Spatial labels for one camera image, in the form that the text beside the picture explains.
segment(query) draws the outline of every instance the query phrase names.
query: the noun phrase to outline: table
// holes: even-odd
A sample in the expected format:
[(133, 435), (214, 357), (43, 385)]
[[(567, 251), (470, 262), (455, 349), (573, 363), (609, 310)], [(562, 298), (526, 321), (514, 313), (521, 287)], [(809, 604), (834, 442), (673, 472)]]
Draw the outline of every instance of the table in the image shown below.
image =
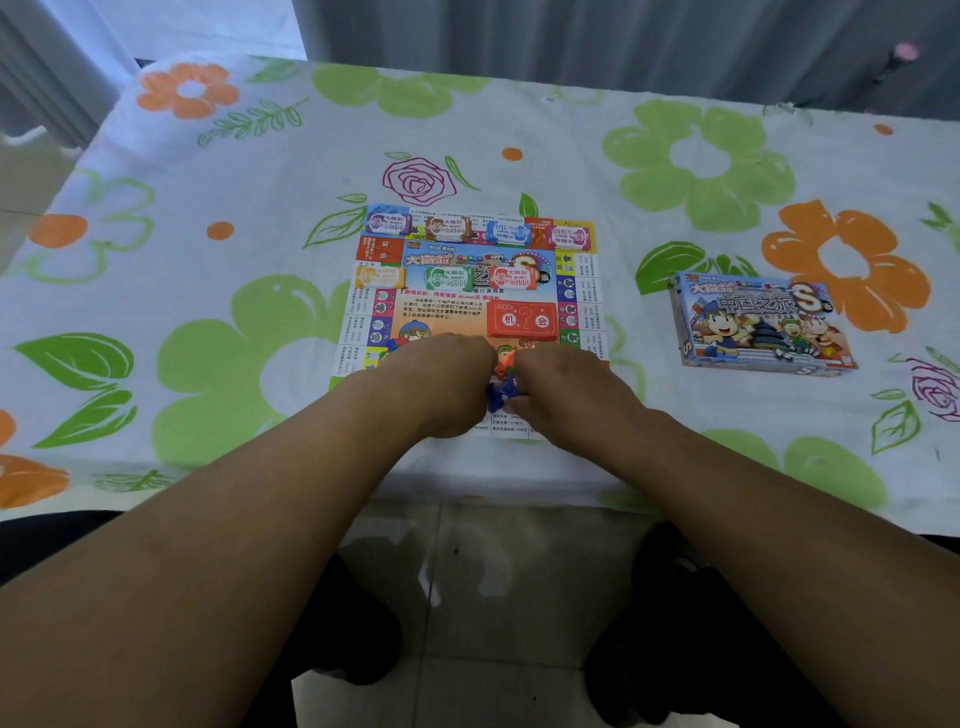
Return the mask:
[[(132, 507), (321, 395), (366, 207), (403, 201), (593, 220), (612, 367), (647, 405), (960, 535), (957, 149), (938, 121), (259, 57), (151, 65), (0, 281), (0, 515)], [(859, 371), (682, 367), (665, 280), (698, 265), (826, 282)], [(420, 444), (380, 495), (646, 507), (549, 444), (469, 439)]]

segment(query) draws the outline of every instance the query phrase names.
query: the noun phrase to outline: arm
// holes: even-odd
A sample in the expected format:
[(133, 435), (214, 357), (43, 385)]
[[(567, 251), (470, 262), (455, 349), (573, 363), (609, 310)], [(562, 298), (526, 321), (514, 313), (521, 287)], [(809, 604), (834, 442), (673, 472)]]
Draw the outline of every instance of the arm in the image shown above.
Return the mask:
[(367, 497), (483, 418), (495, 360), (403, 347), (0, 589), (0, 725), (236, 725)]
[(645, 408), (588, 352), (516, 372), (514, 411), (654, 500), (851, 725), (955, 724), (960, 557)]

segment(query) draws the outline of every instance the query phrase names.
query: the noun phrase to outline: forearm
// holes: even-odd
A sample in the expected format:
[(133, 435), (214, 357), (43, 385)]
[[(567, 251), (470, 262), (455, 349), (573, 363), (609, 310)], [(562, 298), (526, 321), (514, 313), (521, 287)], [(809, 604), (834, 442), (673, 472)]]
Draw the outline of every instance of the forearm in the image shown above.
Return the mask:
[(349, 377), (0, 590), (0, 724), (236, 724), (417, 438), (381, 424), (385, 385)]
[(645, 417), (610, 469), (704, 550), (851, 724), (942, 725), (960, 712), (944, 678), (960, 673), (960, 559)]

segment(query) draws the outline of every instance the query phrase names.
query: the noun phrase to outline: hand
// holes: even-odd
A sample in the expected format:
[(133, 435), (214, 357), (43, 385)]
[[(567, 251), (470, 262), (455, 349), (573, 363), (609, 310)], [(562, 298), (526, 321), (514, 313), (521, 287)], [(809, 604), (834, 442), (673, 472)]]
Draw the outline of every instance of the hand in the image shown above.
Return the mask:
[(610, 470), (619, 451), (643, 447), (638, 427), (662, 413), (648, 410), (594, 354), (562, 344), (516, 353), (514, 369), (525, 397), (507, 400), (558, 448)]
[(487, 339), (445, 333), (398, 348), (372, 374), (389, 382), (421, 438), (456, 437), (487, 413), (484, 390), (495, 364)]

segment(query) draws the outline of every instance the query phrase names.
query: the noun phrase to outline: pink rose print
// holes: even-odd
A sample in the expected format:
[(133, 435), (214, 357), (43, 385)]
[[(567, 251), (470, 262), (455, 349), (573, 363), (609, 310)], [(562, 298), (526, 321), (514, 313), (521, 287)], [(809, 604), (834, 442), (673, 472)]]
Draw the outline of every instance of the pink rose print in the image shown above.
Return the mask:
[(430, 205), (457, 194), (450, 173), (423, 157), (391, 164), (383, 173), (383, 186), (411, 205)]
[(913, 374), (913, 396), (927, 405), (927, 411), (947, 422), (960, 422), (960, 381), (935, 364), (909, 358)]

